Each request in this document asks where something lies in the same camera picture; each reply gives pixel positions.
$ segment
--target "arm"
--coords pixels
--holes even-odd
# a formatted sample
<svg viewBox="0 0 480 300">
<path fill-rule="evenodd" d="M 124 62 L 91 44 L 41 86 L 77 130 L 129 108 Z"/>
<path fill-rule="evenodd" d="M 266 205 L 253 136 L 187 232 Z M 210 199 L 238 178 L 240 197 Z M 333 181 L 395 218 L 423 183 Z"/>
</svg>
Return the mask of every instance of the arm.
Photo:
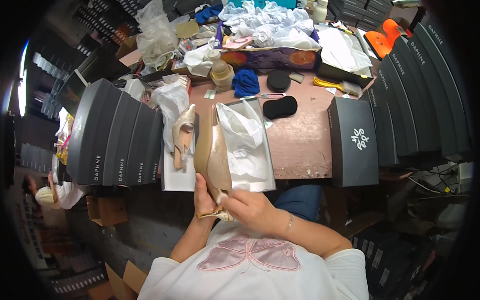
<svg viewBox="0 0 480 300">
<path fill-rule="evenodd" d="M 244 225 L 280 236 L 324 259 L 352 247 L 349 240 L 328 227 L 296 216 L 291 219 L 289 212 L 276 209 L 263 193 L 236 190 L 229 197 L 222 205 Z"/>
<path fill-rule="evenodd" d="M 53 203 L 57 203 L 59 198 L 58 198 L 58 195 L 57 195 L 57 189 L 55 189 L 55 185 L 53 184 L 52 172 L 50 172 L 48 174 L 48 184 L 50 185 L 50 189 L 52 190 Z"/>
<path fill-rule="evenodd" d="M 216 203 L 207 192 L 205 179 L 200 174 L 196 175 L 193 203 L 196 212 L 209 212 L 216 208 Z M 170 258 L 182 263 L 200 249 L 204 248 L 215 220 L 215 217 L 197 219 L 197 217 L 194 216 L 187 230 L 177 245 L 175 245 L 175 248 L 173 248 Z"/>
</svg>

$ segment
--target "yellow brush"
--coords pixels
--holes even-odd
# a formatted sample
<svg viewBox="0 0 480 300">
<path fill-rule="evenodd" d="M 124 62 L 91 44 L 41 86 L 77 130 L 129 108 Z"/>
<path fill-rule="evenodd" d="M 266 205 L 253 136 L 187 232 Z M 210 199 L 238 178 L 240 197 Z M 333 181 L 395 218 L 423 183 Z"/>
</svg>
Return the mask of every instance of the yellow brush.
<svg viewBox="0 0 480 300">
<path fill-rule="evenodd" d="M 333 84 L 331 82 L 323 81 L 321 79 L 318 79 L 317 77 L 314 77 L 313 84 L 318 86 L 323 86 L 323 87 L 334 87 L 339 89 L 342 92 L 352 94 L 354 96 L 361 96 L 361 87 L 357 84 L 353 84 L 348 81 L 343 81 L 340 84 Z"/>
</svg>

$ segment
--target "pink butterfly embroidery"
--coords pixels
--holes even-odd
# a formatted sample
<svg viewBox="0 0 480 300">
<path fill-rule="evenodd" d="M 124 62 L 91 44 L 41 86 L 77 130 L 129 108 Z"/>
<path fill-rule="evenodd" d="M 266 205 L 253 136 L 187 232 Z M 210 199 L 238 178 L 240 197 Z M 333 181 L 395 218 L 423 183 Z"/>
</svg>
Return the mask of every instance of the pink butterfly embroidery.
<svg viewBox="0 0 480 300">
<path fill-rule="evenodd" d="M 295 256 L 295 247 L 289 242 L 267 237 L 250 239 L 249 236 L 244 235 L 236 235 L 218 243 L 207 258 L 197 265 L 197 268 L 205 271 L 220 271 L 236 267 L 245 260 L 249 261 L 249 267 L 250 264 L 255 265 L 255 262 L 277 270 L 300 269 L 300 263 Z"/>
</svg>

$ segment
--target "gold high heel shoe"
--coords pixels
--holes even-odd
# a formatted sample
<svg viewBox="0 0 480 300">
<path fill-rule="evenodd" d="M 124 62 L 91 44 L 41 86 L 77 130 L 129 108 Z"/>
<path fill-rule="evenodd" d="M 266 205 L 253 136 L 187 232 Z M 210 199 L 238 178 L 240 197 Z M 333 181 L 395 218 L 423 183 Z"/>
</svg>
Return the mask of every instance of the gold high heel shoe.
<svg viewBox="0 0 480 300">
<path fill-rule="evenodd" d="M 215 105 L 212 105 L 204 118 L 200 120 L 199 136 L 193 156 L 195 171 L 205 178 L 207 189 L 219 205 L 223 197 L 232 190 L 232 179 L 228 169 L 227 145 Z M 226 222 L 233 217 L 222 206 L 213 212 L 197 212 L 197 218 L 216 216 Z"/>
<path fill-rule="evenodd" d="M 173 166 L 176 168 L 187 168 L 187 151 L 190 148 L 193 136 L 193 124 L 195 123 L 195 104 L 190 104 L 179 116 L 172 127 L 173 144 Z"/>
</svg>

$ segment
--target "hand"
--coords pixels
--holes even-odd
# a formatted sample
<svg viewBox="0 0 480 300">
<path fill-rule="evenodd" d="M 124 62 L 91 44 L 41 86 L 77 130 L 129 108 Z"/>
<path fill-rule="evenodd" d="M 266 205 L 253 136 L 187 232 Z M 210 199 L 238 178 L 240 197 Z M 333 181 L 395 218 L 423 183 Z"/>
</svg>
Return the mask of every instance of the hand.
<svg viewBox="0 0 480 300">
<path fill-rule="evenodd" d="M 207 191 L 207 183 L 205 178 L 197 173 L 195 175 L 195 192 L 193 194 L 193 203 L 195 205 L 195 212 L 209 213 L 216 209 L 216 203 Z"/>
<path fill-rule="evenodd" d="M 276 209 L 261 192 L 235 190 L 222 205 L 243 225 L 264 234 L 280 235 L 287 230 L 290 213 Z"/>
</svg>

